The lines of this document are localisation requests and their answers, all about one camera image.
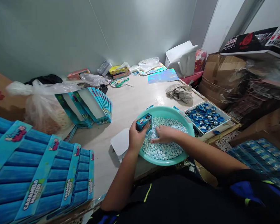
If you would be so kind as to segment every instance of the white chair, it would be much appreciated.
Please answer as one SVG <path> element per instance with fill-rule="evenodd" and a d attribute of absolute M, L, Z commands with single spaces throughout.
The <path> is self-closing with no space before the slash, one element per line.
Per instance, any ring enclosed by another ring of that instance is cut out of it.
<path fill-rule="evenodd" d="M 174 68 L 179 78 L 185 78 L 194 74 L 195 53 L 198 45 L 193 46 L 187 41 L 166 52 L 165 66 Z"/>

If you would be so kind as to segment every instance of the tiled floor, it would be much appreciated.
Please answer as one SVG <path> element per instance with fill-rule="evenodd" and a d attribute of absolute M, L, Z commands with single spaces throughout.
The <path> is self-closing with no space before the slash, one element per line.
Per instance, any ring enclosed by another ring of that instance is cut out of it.
<path fill-rule="evenodd" d="M 229 145 L 229 141 L 231 141 L 239 133 L 240 133 L 239 131 L 231 132 L 230 134 L 224 136 L 223 138 L 215 141 L 215 144 L 218 146 L 219 149 L 221 149 L 224 152 L 227 152 L 228 150 L 232 149 L 232 146 Z"/>

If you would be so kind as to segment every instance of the cloth rag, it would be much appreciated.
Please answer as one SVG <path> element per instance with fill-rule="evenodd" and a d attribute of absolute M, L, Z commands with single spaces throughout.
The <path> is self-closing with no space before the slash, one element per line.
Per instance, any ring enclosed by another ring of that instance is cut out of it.
<path fill-rule="evenodd" d="M 193 104 L 192 87 L 183 84 L 173 84 L 166 90 L 166 94 L 176 100 L 182 100 L 186 104 Z"/>

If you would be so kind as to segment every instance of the holographic sheet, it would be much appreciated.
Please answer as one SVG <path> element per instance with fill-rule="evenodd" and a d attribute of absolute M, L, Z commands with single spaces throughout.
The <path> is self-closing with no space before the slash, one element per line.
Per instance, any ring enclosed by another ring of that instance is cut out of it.
<path fill-rule="evenodd" d="M 148 76 L 148 84 L 155 82 L 170 82 L 175 80 L 179 80 L 179 78 L 173 68 L 156 72 Z"/>

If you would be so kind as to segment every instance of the printed logo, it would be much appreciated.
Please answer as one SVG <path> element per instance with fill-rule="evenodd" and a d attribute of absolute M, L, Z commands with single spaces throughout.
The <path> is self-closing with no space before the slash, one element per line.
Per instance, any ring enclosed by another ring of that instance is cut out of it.
<path fill-rule="evenodd" d="M 58 149 L 58 145 L 59 145 L 59 140 L 58 140 L 58 138 L 55 138 L 52 145 L 49 146 L 49 150 L 56 151 Z"/>
<path fill-rule="evenodd" d="M 93 180 L 92 179 L 89 179 L 89 195 L 91 195 L 92 193 L 92 187 L 93 187 Z"/>
<path fill-rule="evenodd" d="M 144 118 L 142 118 L 142 119 L 140 119 L 140 120 L 138 120 L 138 122 L 140 122 L 140 124 L 143 124 L 143 122 L 145 121 L 145 119 Z"/>
<path fill-rule="evenodd" d="M 235 38 L 231 38 L 231 39 L 225 44 L 225 46 L 235 43 L 236 40 L 237 40 L 237 36 L 236 36 Z"/>
<path fill-rule="evenodd" d="M 245 45 L 250 44 L 252 37 L 253 37 L 253 33 L 247 34 L 247 36 L 245 36 L 245 38 L 243 39 L 243 42 L 240 42 L 240 45 L 245 46 Z"/>
<path fill-rule="evenodd" d="M 12 134 L 5 136 L 6 141 L 19 142 L 27 133 L 25 126 L 19 126 Z"/>
<path fill-rule="evenodd" d="M 72 181 L 73 181 L 73 179 L 68 179 L 67 182 L 66 182 L 65 196 L 64 196 L 65 201 L 70 196 L 70 194 L 72 192 Z"/>
<path fill-rule="evenodd" d="M 30 190 L 29 190 L 29 195 L 28 198 L 26 199 L 26 203 L 23 207 L 23 210 L 27 210 L 27 208 L 29 208 L 29 206 L 31 204 L 33 204 L 35 202 L 36 199 L 39 198 L 41 190 L 42 190 L 42 186 L 41 186 L 42 182 L 40 182 L 39 180 L 35 180 L 33 181 Z"/>
<path fill-rule="evenodd" d="M 76 96 L 74 94 L 72 94 L 72 97 L 74 98 L 75 102 L 78 102 L 78 99 L 76 98 Z"/>
<path fill-rule="evenodd" d="M 80 147 L 77 146 L 77 151 L 75 152 L 74 156 L 79 156 L 79 154 L 80 154 Z"/>

